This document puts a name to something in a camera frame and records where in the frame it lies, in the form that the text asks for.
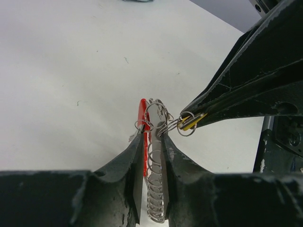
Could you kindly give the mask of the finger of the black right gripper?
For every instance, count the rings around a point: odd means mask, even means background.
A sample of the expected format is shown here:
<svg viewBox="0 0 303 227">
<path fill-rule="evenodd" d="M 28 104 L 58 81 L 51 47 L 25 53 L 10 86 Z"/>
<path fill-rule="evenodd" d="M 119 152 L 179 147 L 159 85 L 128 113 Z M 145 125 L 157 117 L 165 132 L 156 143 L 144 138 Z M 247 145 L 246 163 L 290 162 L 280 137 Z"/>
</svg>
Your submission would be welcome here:
<svg viewBox="0 0 303 227">
<path fill-rule="evenodd" d="M 303 62 L 303 3 L 283 0 L 238 39 L 205 90 L 182 112 L 206 113 L 212 101 L 298 62 Z"/>
<path fill-rule="evenodd" d="M 287 66 L 212 101 L 206 113 L 198 127 L 228 119 L 302 116 L 303 63 Z"/>
</svg>

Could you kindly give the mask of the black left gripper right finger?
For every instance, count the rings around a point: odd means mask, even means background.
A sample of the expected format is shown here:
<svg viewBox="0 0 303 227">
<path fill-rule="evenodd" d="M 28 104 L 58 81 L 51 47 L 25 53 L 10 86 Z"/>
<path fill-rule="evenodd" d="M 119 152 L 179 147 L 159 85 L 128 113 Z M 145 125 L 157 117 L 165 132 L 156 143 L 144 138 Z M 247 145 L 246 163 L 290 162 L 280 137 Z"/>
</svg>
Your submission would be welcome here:
<svg viewBox="0 0 303 227">
<path fill-rule="evenodd" d="M 301 174 L 214 174 L 161 138 L 171 227 L 300 227 Z"/>
</svg>

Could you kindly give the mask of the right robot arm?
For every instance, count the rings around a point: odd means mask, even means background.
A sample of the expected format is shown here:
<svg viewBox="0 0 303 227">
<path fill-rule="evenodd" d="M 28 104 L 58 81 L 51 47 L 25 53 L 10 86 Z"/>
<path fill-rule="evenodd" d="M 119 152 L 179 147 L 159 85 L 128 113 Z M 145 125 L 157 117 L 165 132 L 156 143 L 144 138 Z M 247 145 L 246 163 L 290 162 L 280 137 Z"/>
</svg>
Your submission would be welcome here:
<svg viewBox="0 0 303 227">
<path fill-rule="evenodd" d="M 184 109 L 203 127 L 264 117 L 254 172 L 303 170 L 303 3 L 280 0 L 235 43 L 206 88 Z"/>
</svg>

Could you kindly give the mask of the silver key with yellow tag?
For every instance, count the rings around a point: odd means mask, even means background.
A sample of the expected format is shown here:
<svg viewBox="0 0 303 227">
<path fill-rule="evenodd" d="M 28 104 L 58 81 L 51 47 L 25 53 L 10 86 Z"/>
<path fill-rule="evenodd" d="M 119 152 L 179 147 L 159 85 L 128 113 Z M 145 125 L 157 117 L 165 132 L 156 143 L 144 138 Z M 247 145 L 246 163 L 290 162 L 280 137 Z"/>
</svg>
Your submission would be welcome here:
<svg viewBox="0 0 303 227">
<path fill-rule="evenodd" d="M 207 113 L 193 114 L 183 111 L 177 120 L 177 131 L 182 137 L 191 136 L 197 129 L 197 124 L 207 116 Z"/>
</svg>

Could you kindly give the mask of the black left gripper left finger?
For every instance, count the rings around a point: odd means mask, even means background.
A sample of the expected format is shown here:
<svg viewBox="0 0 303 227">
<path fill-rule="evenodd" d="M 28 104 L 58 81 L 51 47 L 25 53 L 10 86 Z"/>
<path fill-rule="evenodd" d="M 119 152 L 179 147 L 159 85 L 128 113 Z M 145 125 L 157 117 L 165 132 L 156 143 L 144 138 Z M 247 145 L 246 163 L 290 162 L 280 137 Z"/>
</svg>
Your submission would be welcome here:
<svg viewBox="0 0 303 227">
<path fill-rule="evenodd" d="M 3 227 L 134 227 L 140 222 L 144 135 L 96 171 L 2 171 Z"/>
</svg>

